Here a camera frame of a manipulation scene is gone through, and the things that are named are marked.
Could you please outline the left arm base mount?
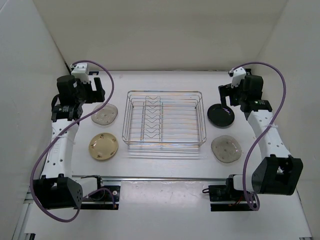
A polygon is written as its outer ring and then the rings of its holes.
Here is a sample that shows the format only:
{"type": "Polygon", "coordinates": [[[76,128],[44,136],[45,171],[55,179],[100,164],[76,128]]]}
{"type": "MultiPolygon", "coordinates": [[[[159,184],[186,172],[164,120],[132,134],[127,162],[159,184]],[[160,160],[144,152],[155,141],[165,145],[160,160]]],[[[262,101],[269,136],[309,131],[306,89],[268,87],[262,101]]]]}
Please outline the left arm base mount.
{"type": "Polygon", "coordinates": [[[73,178],[82,187],[81,210],[118,210],[121,186],[106,183],[99,175],[73,178]]]}

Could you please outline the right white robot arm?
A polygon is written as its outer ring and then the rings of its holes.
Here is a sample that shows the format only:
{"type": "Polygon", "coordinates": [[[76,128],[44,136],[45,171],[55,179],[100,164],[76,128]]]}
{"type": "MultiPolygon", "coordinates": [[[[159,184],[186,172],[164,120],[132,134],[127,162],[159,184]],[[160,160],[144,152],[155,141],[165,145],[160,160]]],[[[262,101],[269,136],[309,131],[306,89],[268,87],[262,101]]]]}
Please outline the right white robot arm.
{"type": "Polygon", "coordinates": [[[290,196],[294,193],[303,170],[300,158],[285,147],[277,128],[272,124],[274,114],[267,100],[262,99],[263,78],[246,73],[231,73],[232,82],[219,86],[222,106],[226,97],[231,106],[240,106],[258,141],[261,163],[248,176],[233,175],[233,182],[225,186],[230,200],[238,199],[243,190],[256,194],[290,196]]]}

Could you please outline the black plate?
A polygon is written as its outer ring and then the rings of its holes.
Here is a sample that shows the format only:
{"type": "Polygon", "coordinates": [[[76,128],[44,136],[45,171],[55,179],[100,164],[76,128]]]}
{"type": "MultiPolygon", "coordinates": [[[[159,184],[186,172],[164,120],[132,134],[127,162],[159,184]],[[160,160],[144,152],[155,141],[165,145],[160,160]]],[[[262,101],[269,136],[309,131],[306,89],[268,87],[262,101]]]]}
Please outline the black plate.
{"type": "Polygon", "coordinates": [[[235,120],[234,111],[228,106],[222,107],[220,103],[213,104],[208,108],[207,117],[211,124],[219,128],[227,128],[235,120]]]}

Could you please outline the cream floral plate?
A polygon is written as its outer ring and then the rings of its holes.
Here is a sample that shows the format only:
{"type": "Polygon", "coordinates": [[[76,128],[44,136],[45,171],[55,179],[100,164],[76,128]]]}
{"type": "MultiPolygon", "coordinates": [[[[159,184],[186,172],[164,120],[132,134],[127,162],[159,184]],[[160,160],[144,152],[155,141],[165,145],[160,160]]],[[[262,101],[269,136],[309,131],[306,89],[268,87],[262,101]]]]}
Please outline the cream floral plate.
{"type": "Polygon", "coordinates": [[[108,132],[94,136],[88,146],[90,156],[97,161],[106,161],[112,158],[118,151],[117,138],[108,132]]]}

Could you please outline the clear glass plate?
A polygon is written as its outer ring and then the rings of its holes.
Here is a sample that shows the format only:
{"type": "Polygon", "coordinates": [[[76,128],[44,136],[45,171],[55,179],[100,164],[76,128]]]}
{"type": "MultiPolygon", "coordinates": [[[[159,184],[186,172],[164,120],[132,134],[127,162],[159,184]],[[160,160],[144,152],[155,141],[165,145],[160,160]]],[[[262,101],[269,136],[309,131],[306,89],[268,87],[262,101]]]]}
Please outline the clear glass plate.
{"type": "Polygon", "coordinates": [[[238,141],[229,135],[221,135],[211,142],[211,150],[222,163],[230,164],[240,159],[242,148],[238,141]]]}
{"type": "Polygon", "coordinates": [[[107,103],[101,110],[91,115],[91,120],[101,126],[107,126],[114,122],[118,115],[118,108],[107,103]]]}

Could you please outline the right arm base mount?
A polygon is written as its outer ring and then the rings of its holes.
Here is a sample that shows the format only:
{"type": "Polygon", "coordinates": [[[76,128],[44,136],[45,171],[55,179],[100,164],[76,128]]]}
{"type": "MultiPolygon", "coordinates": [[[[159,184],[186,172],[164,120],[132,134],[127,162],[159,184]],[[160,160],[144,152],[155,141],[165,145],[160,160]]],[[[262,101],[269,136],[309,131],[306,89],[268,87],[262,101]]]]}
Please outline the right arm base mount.
{"type": "Polygon", "coordinates": [[[244,192],[234,189],[234,181],[227,178],[224,184],[212,184],[202,190],[208,194],[211,212],[250,212],[244,192]]]}

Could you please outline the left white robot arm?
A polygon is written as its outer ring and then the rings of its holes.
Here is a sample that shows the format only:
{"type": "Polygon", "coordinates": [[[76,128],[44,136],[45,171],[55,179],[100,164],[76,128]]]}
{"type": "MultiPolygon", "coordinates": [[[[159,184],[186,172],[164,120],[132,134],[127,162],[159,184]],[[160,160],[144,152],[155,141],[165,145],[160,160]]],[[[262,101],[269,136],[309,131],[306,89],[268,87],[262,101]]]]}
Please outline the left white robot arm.
{"type": "Polygon", "coordinates": [[[72,178],[72,153],[74,140],[83,114],[83,104],[102,103],[105,90],[101,80],[94,78],[96,89],[90,81],[82,82],[73,75],[57,79],[58,94],[51,102],[52,146],[45,154],[46,159],[39,179],[33,179],[36,199],[46,210],[81,207],[83,198],[90,196],[100,200],[105,194],[101,178],[97,175],[72,178]]]}

